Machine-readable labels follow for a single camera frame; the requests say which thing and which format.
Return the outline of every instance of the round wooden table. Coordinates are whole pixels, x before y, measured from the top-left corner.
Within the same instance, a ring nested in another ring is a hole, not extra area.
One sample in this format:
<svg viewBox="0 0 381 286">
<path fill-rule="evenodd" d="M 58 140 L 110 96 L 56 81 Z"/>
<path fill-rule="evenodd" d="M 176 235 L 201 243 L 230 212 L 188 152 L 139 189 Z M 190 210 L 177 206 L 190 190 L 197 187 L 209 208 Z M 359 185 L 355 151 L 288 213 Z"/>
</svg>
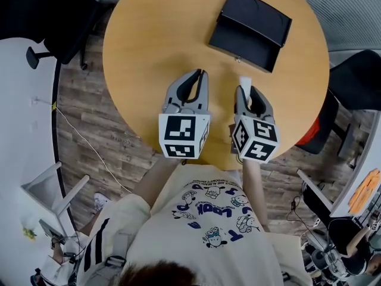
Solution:
<svg viewBox="0 0 381 286">
<path fill-rule="evenodd" d="M 167 88 L 193 69 L 209 74 L 210 134 L 199 163 L 240 165 L 230 154 L 228 125 L 239 76 L 270 101 L 280 129 L 277 156 L 313 124 L 327 92 L 329 59 L 319 22 L 305 0 L 263 0 L 292 19 L 272 73 L 207 45 L 225 0 L 120 0 L 107 26 L 103 65 L 108 90 L 128 125 L 158 151 L 158 115 Z"/>
</svg>

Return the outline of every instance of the black box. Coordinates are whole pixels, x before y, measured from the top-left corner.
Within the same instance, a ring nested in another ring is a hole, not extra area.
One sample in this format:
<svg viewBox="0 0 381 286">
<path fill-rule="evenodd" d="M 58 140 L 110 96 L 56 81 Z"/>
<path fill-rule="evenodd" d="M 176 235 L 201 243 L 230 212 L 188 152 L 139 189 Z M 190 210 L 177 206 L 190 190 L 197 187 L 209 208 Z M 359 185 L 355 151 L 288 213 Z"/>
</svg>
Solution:
<svg viewBox="0 0 381 286">
<path fill-rule="evenodd" d="M 272 72 L 291 22 L 261 0 L 226 0 L 209 44 Z"/>
</svg>

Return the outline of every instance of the white cube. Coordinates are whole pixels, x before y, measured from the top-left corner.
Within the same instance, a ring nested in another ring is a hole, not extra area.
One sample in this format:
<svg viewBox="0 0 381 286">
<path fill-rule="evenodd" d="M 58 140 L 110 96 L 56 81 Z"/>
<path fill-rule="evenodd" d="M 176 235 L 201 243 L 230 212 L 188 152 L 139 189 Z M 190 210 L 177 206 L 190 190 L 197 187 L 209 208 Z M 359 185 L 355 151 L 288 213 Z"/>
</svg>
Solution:
<svg viewBox="0 0 381 286">
<path fill-rule="evenodd" d="M 198 159 L 209 125 L 209 114 L 159 114 L 159 143 L 164 156 Z"/>
<path fill-rule="evenodd" d="M 280 145 L 280 135 L 276 125 L 241 115 L 233 131 L 233 141 L 240 159 L 267 163 Z"/>
</svg>

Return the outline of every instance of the sneaker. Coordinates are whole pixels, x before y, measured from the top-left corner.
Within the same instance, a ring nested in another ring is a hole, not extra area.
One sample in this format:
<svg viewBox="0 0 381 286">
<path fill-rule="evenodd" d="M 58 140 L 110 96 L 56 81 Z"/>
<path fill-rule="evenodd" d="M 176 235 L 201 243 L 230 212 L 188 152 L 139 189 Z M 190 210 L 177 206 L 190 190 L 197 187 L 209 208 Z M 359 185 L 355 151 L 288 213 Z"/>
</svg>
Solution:
<svg viewBox="0 0 381 286">
<path fill-rule="evenodd" d="M 101 193 L 95 193 L 94 194 L 94 209 L 95 211 L 100 211 L 104 208 L 104 206 L 110 202 L 111 200 L 108 199 L 104 194 Z"/>
</svg>

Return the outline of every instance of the wooden floor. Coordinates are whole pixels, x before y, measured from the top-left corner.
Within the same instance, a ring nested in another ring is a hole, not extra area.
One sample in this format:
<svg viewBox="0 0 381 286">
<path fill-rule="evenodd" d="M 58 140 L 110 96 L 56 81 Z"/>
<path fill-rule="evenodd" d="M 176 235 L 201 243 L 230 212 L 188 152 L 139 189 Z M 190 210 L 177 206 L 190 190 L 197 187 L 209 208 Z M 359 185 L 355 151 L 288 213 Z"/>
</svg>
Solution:
<svg viewBox="0 0 381 286">
<path fill-rule="evenodd" d="M 135 136 L 119 115 L 108 93 L 102 67 L 104 30 L 105 25 L 100 26 L 99 35 L 89 39 L 87 70 L 80 69 L 78 58 L 62 67 L 58 107 L 99 152 L 119 182 L 132 189 L 160 155 Z M 346 128 L 349 117 L 350 114 L 340 108 L 336 122 Z M 74 221 L 80 228 L 92 217 L 95 192 L 101 192 L 112 200 L 120 199 L 127 192 L 116 183 L 95 152 L 60 115 L 57 123 L 59 156 L 67 190 L 83 175 L 90 176 L 89 183 L 71 205 Z M 366 134 L 360 130 L 356 131 L 355 136 L 358 141 L 366 139 Z M 336 156 L 340 143 L 341 140 L 332 132 L 319 155 L 311 155 L 293 147 L 268 164 L 261 165 L 271 219 L 270 229 L 273 232 L 301 234 L 305 231 L 301 222 L 286 220 L 291 201 L 301 190 L 302 181 L 296 174 L 299 168 L 311 175 L 316 183 L 323 182 L 323 191 L 329 197 L 335 199 L 339 195 L 352 173 L 347 162 L 338 160 Z M 303 202 L 296 211 L 307 225 L 313 224 L 315 217 Z M 289 218 L 296 219 L 296 216 L 293 214 Z"/>
</svg>

